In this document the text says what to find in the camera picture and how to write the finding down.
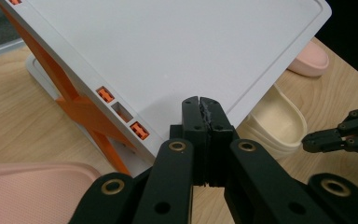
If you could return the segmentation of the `white and orange shoe rack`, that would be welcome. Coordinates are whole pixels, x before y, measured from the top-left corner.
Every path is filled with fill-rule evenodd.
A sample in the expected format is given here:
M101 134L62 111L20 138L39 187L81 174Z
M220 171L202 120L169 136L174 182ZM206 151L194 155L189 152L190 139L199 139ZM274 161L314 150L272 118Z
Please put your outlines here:
M115 141L125 174L150 167L192 96L239 125L332 10L326 0L0 0L58 104Z

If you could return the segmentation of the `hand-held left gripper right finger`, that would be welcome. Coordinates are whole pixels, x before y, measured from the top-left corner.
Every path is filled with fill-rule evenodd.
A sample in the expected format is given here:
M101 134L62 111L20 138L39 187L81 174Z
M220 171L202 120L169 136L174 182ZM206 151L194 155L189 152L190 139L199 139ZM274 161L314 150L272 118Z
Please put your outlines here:
M224 187L229 169L227 154L236 133L217 101L201 97L200 111L207 128L205 180L210 187Z

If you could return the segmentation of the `cream clog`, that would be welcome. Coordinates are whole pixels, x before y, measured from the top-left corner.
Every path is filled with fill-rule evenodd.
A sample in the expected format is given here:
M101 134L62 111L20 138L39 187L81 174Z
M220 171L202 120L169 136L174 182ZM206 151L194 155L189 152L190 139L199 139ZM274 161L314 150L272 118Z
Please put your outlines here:
M279 160L301 149L308 125L300 110L274 84L237 131L240 137L258 142Z

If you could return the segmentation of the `pink slipper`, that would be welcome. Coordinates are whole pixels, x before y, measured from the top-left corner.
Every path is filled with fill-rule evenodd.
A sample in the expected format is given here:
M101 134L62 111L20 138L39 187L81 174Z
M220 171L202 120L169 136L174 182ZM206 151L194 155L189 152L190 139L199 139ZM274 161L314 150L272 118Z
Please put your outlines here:
M67 224L99 176L78 162L0 163L0 224Z
M326 72L328 66L327 53L317 44L309 42L289 64L288 70L305 77L319 77Z

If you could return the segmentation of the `metal floor rail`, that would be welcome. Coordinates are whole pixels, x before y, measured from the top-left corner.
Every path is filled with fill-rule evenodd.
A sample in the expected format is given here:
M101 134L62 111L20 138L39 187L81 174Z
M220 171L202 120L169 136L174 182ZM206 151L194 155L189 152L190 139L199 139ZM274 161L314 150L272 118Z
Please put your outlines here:
M20 39L16 39L16 40L12 40L9 41L5 44L1 44L0 45L0 55L1 54L5 54L7 52L10 52L14 49L18 49L21 48L25 45L24 41L20 38Z

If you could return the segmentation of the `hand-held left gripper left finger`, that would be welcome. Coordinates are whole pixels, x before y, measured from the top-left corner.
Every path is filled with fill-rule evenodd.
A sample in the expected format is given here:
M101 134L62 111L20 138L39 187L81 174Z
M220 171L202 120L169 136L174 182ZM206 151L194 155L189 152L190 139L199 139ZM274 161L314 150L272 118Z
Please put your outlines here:
M193 184L202 186L206 182L206 159L208 129L200 109L200 99L193 96L182 102L182 123L170 127L170 138L182 138L193 145Z

